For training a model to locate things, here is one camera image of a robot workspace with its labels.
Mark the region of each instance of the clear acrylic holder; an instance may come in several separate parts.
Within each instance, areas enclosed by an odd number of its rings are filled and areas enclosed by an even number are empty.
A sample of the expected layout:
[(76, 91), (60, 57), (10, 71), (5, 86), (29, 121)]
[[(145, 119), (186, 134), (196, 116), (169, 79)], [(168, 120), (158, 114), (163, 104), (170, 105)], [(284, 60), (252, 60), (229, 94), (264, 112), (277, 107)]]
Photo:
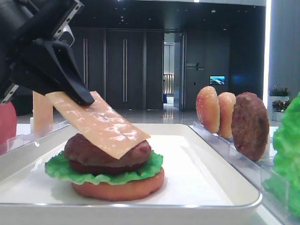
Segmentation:
[(57, 123), (53, 123), (45, 130), (42, 130), (39, 133), (31, 133), (29, 135), (18, 135), (14, 138), (8, 139), (7, 143), (0, 145), (0, 156), (10, 151), (13, 151), (17, 148), (20, 148), (26, 144), (36, 142), (39, 138), (49, 135), (68, 125), (69, 125), (68, 121), (63, 121), (60, 123), (57, 122)]
[[(272, 157), (266, 155), (261, 160), (253, 162), (235, 149), (232, 140), (212, 134), (198, 122), (194, 122), (193, 130), (250, 183), (261, 190), (263, 205), (275, 217), (285, 225), (300, 224), (300, 218), (296, 218), (289, 211), (291, 201), (293, 198), (300, 199), (300, 193), (291, 190), (289, 181), (273, 171)], [(272, 143), (273, 138), (269, 138), (268, 144)], [(270, 178), (272, 178), (273, 182), (270, 184), (270, 188), (266, 189), (265, 181)], [(272, 191), (272, 189), (278, 190), (277, 187), (281, 187), (280, 191), (277, 193)]]

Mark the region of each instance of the floor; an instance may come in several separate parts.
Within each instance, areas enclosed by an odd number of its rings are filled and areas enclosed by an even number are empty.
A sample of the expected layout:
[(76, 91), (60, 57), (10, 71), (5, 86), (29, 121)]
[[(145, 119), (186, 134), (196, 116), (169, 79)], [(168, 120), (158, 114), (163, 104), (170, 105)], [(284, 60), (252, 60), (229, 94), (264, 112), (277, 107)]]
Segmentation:
[[(167, 97), (167, 103), (164, 104), (163, 110), (117, 110), (125, 119), (131, 123), (164, 123), (164, 124), (186, 124), (192, 125), (198, 121), (196, 111), (181, 112), (173, 107), (173, 97)], [(32, 114), (19, 116), (19, 124), (29, 124)], [(62, 122), (65, 119), (58, 113), (53, 114), (55, 122)], [(277, 127), (281, 122), (270, 121), (271, 127)]]

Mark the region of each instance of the wall sign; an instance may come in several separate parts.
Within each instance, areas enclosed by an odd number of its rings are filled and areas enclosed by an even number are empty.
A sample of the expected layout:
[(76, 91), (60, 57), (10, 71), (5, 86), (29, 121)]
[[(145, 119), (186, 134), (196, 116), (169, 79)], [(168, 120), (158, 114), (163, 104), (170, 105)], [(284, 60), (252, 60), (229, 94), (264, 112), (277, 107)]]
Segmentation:
[(204, 71), (203, 67), (199, 67), (199, 63), (187, 63), (186, 68), (187, 69), (194, 69), (196, 71)]

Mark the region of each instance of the ceiling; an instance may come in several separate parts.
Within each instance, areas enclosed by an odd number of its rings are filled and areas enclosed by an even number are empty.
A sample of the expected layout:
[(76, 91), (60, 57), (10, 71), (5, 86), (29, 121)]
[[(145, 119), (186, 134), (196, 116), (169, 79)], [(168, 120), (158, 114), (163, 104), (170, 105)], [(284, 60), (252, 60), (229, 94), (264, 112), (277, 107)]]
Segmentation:
[(82, 0), (71, 27), (165, 30), (223, 30), (264, 22), (265, 7), (137, 0)]

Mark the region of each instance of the potted plant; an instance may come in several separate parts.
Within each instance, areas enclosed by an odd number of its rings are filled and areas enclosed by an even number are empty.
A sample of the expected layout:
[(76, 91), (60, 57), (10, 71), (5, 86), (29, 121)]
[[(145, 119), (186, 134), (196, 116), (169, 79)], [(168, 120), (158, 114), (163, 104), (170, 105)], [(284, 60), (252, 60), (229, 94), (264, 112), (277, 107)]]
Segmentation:
[(290, 91), (288, 88), (277, 88), (273, 86), (269, 89), (269, 97), (268, 97), (268, 117), (271, 119), (273, 116), (273, 112), (275, 111), (272, 107), (273, 102), (282, 101), (286, 102), (290, 100)]
[(285, 110), (290, 105), (290, 103), (291, 103), (290, 100), (285, 101), (285, 102), (280, 101), (280, 100), (274, 101), (272, 103), (272, 106), (273, 106), (273, 109), (274, 109), (274, 112), (273, 112), (273, 115), (272, 115), (272, 120), (281, 121), (281, 117), (282, 117), (283, 113), (285, 112)]

